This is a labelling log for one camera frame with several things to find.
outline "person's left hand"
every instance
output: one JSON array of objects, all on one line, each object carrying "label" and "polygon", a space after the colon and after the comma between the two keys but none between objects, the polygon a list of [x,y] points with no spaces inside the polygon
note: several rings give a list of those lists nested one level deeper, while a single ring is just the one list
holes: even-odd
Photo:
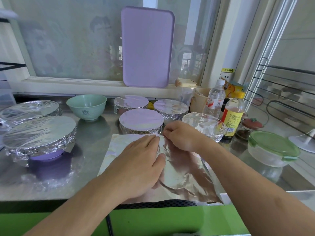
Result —
[{"label": "person's left hand", "polygon": [[130,143],[100,175],[121,202],[144,194],[158,181],[165,167],[165,155],[156,158],[159,141],[146,135]]}]

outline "red jar lid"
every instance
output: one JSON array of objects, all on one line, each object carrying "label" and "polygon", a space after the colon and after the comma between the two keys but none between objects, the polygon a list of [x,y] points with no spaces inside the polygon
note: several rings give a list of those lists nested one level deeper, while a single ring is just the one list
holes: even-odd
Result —
[{"label": "red jar lid", "polygon": [[255,118],[245,118],[242,120],[242,124],[245,127],[249,128],[249,129],[253,129],[253,130],[258,130],[258,129],[264,127],[264,125],[261,122],[257,121],[257,119],[255,119]]}]

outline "electrical outlet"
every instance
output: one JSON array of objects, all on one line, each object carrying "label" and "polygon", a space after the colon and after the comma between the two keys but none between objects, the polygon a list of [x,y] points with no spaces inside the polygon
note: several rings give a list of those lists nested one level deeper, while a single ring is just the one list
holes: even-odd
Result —
[{"label": "electrical outlet", "polygon": [[220,79],[224,79],[228,82],[233,80],[233,77],[234,77],[234,73],[221,72],[221,74],[220,74]]}]

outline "barcode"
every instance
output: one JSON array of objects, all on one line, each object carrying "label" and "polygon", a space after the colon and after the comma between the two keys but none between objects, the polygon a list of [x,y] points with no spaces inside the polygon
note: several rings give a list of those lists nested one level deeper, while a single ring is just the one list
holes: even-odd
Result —
[{"label": "barcode", "polygon": [[234,129],[235,129],[235,128],[228,127],[226,132],[234,132]]}]

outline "green lid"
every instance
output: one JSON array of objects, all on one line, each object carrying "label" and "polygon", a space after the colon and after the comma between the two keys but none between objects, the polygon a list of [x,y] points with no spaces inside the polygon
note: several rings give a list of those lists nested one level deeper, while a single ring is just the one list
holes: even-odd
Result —
[{"label": "green lid", "polygon": [[266,131],[253,131],[248,138],[250,146],[258,145],[262,149],[281,156],[284,161],[296,160],[299,148],[289,139]]}]

